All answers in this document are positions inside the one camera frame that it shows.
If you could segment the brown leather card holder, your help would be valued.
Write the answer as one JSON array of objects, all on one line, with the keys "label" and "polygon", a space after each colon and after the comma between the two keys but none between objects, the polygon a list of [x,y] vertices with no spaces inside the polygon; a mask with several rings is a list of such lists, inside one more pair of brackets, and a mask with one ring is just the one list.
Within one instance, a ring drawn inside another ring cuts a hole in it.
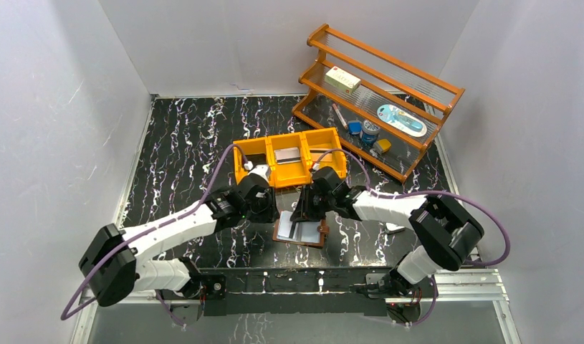
[{"label": "brown leather card holder", "polygon": [[323,219],[319,222],[292,223],[291,211],[281,211],[275,222],[272,239],[276,242],[322,249],[330,233],[330,227]]}]

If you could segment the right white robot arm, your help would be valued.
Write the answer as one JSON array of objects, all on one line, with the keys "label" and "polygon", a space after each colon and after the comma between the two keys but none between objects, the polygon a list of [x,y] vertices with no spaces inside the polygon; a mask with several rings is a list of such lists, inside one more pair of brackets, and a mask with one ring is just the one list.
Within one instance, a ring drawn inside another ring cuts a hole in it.
[{"label": "right white robot arm", "polygon": [[302,187],[290,230],[317,223],[334,211],[345,219],[379,221],[412,229],[420,244],[383,278],[398,290],[417,285],[445,269],[457,271],[484,236],[483,226],[450,194],[378,195],[365,186],[349,186],[331,167],[314,172]]}]

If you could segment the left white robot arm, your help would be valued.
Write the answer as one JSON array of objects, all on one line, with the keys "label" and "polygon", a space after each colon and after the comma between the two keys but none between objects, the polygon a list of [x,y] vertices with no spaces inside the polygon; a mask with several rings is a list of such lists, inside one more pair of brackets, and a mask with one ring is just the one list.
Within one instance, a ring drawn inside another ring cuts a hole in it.
[{"label": "left white robot arm", "polygon": [[190,207],[144,225],[98,230],[79,268],[98,305],[108,307],[133,292],[169,290],[186,299],[222,300],[223,274],[202,273],[188,257],[156,256],[192,239],[207,237],[247,220],[273,224],[279,218],[274,187],[255,173],[219,188]]}]

